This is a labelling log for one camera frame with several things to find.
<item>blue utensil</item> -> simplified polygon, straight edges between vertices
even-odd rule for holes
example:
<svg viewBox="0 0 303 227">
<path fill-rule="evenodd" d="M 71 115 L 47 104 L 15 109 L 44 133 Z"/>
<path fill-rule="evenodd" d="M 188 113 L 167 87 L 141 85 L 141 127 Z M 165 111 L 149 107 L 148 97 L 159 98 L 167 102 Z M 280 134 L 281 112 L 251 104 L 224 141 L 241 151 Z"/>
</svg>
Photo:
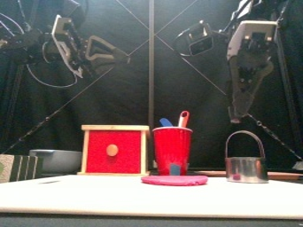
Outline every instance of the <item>blue utensil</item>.
<svg viewBox="0 0 303 227">
<path fill-rule="evenodd" d="M 163 127 L 172 127 L 172 123 L 165 118 L 160 118 L 160 124 L 163 125 Z"/>
</svg>

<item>red cup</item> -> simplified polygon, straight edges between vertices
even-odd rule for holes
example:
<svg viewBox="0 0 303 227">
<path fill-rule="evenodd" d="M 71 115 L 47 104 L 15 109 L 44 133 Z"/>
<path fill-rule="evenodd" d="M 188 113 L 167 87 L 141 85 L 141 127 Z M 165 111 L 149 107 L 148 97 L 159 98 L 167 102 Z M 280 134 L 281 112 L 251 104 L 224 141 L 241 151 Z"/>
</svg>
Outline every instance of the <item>red cup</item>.
<svg viewBox="0 0 303 227">
<path fill-rule="evenodd" d="M 159 175 L 185 175 L 193 132 L 181 127 L 160 127 L 152 132 Z"/>
</svg>

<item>stainless steel pail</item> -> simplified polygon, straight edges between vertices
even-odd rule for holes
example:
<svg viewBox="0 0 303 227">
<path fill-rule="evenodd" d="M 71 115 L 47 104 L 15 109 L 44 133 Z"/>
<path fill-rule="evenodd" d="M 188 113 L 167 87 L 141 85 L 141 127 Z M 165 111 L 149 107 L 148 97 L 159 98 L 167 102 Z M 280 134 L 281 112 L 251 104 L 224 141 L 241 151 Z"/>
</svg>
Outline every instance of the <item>stainless steel pail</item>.
<svg viewBox="0 0 303 227">
<path fill-rule="evenodd" d="M 239 133 L 244 133 L 255 139 L 259 145 L 260 157 L 228 157 L 228 141 L 231 137 Z M 224 147 L 224 164 L 227 181 L 237 183 L 268 182 L 264 148 L 259 137 L 252 132 L 240 130 L 227 138 Z"/>
</svg>

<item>pink plate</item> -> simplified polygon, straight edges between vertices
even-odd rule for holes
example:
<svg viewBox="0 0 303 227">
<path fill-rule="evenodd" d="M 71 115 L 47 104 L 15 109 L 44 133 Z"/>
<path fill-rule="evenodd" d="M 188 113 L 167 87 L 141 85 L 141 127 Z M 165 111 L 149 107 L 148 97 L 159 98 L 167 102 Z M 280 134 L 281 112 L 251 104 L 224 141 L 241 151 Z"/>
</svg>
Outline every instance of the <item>pink plate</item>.
<svg viewBox="0 0 303 227">
<path fill-rule="evenodd" d="M 143 176 L 141 181 L 145 184 L 169 185 L 169 186 L 195 186 L 205 184 L 207 176 Z"/>
</svg>

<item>wooden box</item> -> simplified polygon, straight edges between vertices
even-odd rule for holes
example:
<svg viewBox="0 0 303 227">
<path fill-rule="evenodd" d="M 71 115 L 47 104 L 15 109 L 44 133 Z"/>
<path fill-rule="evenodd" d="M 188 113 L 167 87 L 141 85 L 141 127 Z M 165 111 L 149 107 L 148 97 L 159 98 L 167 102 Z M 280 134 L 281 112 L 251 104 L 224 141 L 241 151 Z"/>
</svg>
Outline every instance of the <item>wooden box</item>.
<svg viewBox="0 0 303 227">
<path fill-rule="evenodd" d="M 83 125 L 80 175 L 145 175 L 148 126 Z"/>
</svg>

